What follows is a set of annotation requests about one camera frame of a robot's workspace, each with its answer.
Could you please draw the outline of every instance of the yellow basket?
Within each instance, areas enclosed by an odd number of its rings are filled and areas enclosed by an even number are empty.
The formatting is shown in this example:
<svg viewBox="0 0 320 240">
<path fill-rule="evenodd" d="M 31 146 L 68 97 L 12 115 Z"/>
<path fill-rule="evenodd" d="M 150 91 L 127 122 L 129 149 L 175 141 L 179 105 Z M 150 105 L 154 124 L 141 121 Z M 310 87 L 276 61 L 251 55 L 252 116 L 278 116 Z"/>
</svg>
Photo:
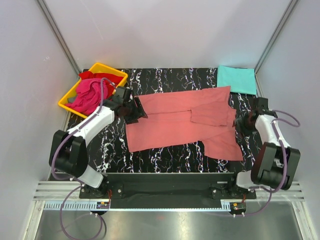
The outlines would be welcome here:
<svg viewBox="0 0 320 240">
<path fill-rule="evenodd" d="M 125 72 L 123 71 L 119 71 L 117 69 L 114 69 L 112 67 L 109 67 L 109 66 L 106 66 L 102 63 L 95 63 L 90 69 L 89 69 L 90 72 L 92 72 L 93 74 L 98 74 L 98 73 L 105 73 L 105 74 L 113 74 L 113 75 L 116 75 L 118 77 L 123 77 L 123 79 L 121 80 L 121 82 L 119 82 L 119 84 L 117 85 L 118 86 L 121 86 L 123 87 L 126 82 L 127 82 L 127 78 L 128 78 L 128 74 L 126 74 Z M 86 119 L 88 116 L 78 112 L 78 111 L 75 111 L 73 109 L 71 109 L 70 107 L 67 107 L 65 104 L 68 103 L 68 98 L 72 98 L 72 97 L 75 97 L 77 95 L 76 93 L 76 89 L 79 85 L 79 83 L 81 82 L 81 78 L 79 81 L 76 82 L 76 84 L 63 96 L 63 98 L 60 99 L 60 101 L 58 102 L 58 105 L 62 108 L 64 108 L 65 110 L 67 111 L 70 111 L 84 119 Z"/>
</svg>

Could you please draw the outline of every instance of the fabric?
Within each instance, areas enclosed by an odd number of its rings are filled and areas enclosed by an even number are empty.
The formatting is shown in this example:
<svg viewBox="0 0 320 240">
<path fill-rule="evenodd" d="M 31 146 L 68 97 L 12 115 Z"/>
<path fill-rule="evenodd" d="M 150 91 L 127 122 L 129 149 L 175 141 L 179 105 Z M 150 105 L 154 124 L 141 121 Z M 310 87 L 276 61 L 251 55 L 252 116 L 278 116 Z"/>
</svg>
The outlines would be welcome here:
<svg viewBox="0 0 320 240">
<path fill-rule="evenodd" d="M 231 86 L 231 92 L 256 95 L 255 70 L 252 68 L 218 67 L 217 86 Z"/>
<path fill-rule="evenodd" d="M 113 86 L 103 81 L 103 99 L 113 93 Z M 101 102 L 101 78 L 82 79 L 76 88 L 74 102 L 65 104 L 67 107 L 84 115 L 92 114 Z"/>
<path fill-rule="evenodd" d="M 76 88 L 77 96 L 73 102 L 67 103 L 66 106 L 84 115 L 92 114 L 101 102 L 101 79 L 107 78 L 117 86 L 122 76 L 116 76 L 111 73 L 92 73 L 84 71 L 79 73 L 81 82 Z M 112 95 L 114 87 L 104 81 L 103 83 L 103 99 L 107 99 Z"/>
<path fill-rule="evenodd" d="M 139 96 L 148 118 L 126 125 L 129 151 L 202 141 L 206 156 L 242 161 L 229 94 L 228 86 Z"/>
<path fill-rule="evenodd" d="M 113 75 L 111 73 L 92 73 L 91 71 L 84 71 L 82 73 L 79 73 L 79 77 L 84 80 L 84 79 L 102 79 L 102 78 L 107 78 L 111 82 L 115 83 L 116 85 L 121 82 L 121 80 L 124 78 L 123 76 L 117 76 Z"/>
</svg>

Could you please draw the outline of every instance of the pink towel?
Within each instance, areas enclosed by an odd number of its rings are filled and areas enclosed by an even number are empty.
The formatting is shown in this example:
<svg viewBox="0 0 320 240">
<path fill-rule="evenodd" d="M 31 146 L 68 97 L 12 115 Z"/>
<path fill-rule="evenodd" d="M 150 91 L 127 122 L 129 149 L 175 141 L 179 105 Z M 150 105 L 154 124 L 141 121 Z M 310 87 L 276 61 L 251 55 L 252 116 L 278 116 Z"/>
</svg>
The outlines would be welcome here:
<svg viewBox="0 0 320 240">
<path fill-rule="evenodd" d="M 148 118 L 126 125 L 130 152 L 202 141 L 210 158 L 242 161 L 230 87 L 139 96 Z"/>
<path fill-rule="evenodd" d="M 112 92 L 108 92 L 108 85 L 103 81 L 103 99 L 106 99 Z M 101 78 L 83 79 L 76 88 L 77 96 L 73 103 L 66 106 L 84 115 L 92 114 L 101 102 Z"/>
</svg>

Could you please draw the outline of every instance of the cyan towel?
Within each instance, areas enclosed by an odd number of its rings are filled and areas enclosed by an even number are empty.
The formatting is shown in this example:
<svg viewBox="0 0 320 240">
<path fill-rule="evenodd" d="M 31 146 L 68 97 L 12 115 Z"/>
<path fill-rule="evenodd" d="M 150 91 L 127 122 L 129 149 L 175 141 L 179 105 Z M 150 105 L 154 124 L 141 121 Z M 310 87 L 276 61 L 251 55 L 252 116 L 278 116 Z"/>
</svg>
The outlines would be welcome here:
<svg viewBox="0 0 320 240">
<path fill-rule="evenodd" d="M 218 67 L 217 86 L 231 86 L 231 92 L 257 94 L 255 70 L 253 68 Z"/>
</svg>

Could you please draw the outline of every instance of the black marble surface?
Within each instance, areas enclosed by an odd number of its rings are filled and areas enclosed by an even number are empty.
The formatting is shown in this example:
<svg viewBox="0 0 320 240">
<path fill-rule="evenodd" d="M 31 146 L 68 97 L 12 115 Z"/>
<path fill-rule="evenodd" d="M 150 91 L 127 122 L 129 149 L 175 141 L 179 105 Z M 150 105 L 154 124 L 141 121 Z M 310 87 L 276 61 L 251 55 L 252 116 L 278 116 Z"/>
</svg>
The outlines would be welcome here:
<svg viewBox="0 0 320 240">
<path fill-rule="evenodd" d="M 128 85 L 137 95 L 215 88 L 217 68 L 138 68 L 121 69 L 128 74 Z M 236 116 L 250 111 L 252 95 L 231 93 L 229 105 Z M 80 123 L 71 114 L 68 128 Z M 257 134 L 241 138 L 236 133 L 243 161 L 213 159 L 204 155 L 201 141 L 169 147 L 129 152 L 123 119 L 104 128 L 88 145 L 89 164 L 102 173 L 213 173 L 250 170 L 262 145 Z"/>
</svg>

